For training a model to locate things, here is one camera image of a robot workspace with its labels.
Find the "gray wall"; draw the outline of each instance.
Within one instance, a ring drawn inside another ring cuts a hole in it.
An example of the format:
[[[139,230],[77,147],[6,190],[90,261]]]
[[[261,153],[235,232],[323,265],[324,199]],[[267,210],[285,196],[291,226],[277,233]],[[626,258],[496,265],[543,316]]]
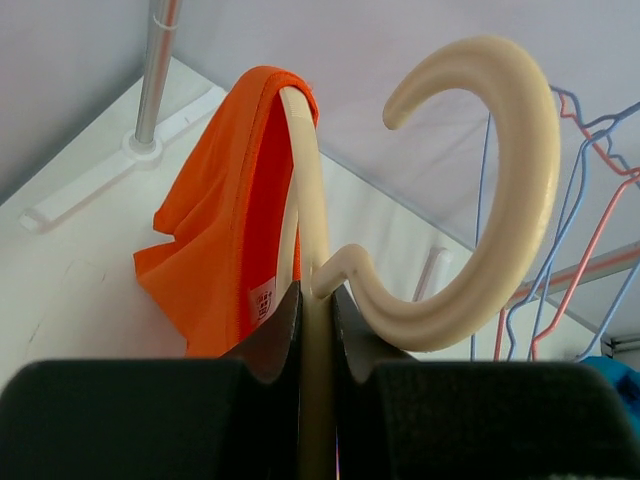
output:
[[[0,203],[142,73],[144,0],[0,0]]]

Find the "orange garment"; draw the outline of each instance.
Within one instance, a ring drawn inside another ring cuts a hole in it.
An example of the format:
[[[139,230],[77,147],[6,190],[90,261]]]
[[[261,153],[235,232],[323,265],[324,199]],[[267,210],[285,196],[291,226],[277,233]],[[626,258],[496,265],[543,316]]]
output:
[[[250,297],[275,277],[293,171],[278,95],[287,86],[306,95],[317,121],[303,80],[274,67],[249,70],[222,102],[154,216],[153,228],[175,240],[134,254],[138,282],[187,339],[187,356],[222,355],[257,327]],[[294,279],[298,252],[296,239]],[[260,300],[265,306],[270,296]]]

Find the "metal rod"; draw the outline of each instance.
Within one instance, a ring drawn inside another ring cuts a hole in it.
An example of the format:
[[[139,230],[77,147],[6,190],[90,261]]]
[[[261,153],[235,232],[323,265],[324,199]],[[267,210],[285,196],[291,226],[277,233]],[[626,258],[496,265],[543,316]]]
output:
[[[612,250],[608,253],[603,253],[597,257],[593,257],[587,263],[584,274],[580,278],[578,285],[593,282],[609,275],[614,275],[625,270],[629,270],[638,261],[640,257],[640,242],[631,243],[620,247],[616,250]],[[562,292],[569,287],[571,279],[578,270],[578,265],[564,268],[551,275],[551,282],[549,283],[548,294]],[[514,304],[526,297],[527,293],[533,286],[533,282],[523,283],[520,288],[513,294],[511,299],[506,305],[506,308],[512,307]],[[542,286],[536,291],[536,295],[542,293]]]
[[[153,144],[181,4],[182,0],[157,0],[152,9],[135,133],[140,146]]]

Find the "beige hanger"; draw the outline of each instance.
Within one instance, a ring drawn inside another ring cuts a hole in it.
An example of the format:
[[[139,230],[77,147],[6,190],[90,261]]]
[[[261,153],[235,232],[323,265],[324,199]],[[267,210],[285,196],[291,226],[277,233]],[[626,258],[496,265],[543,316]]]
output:
[[[407,75],[385,105],[385,125],[399,128],[424,101],[452,88],[475,93],[491,111],[499,143],[498,184],[484,235],[465,267],[440,293],[416,303],[384,288],[361,246],[347,245],[329,258],[322,168],[309,106],[295,88],[280,92],[294,174],[278,281],[290,282],[298,221],[301,245],[299,478],[335,478],[329,296],[339,285],[349,280],[363,317],[382,339],[404,350],[439,350],[477,331],[505,305],[540,247],[560,166],[559,122],[546,78],[528,53],[509,40],[461,40]]]

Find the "metal pole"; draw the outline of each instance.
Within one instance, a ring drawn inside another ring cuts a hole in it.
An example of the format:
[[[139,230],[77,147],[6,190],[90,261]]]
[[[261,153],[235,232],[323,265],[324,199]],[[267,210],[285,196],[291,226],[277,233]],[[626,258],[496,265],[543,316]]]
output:
[[[162,91],[169,71],[171,48],[178,28],[182,0],[155,0],[147,37],[147,54],[138,108],[135,140],[140,147],[153,146],[153,134],[158,121]]]

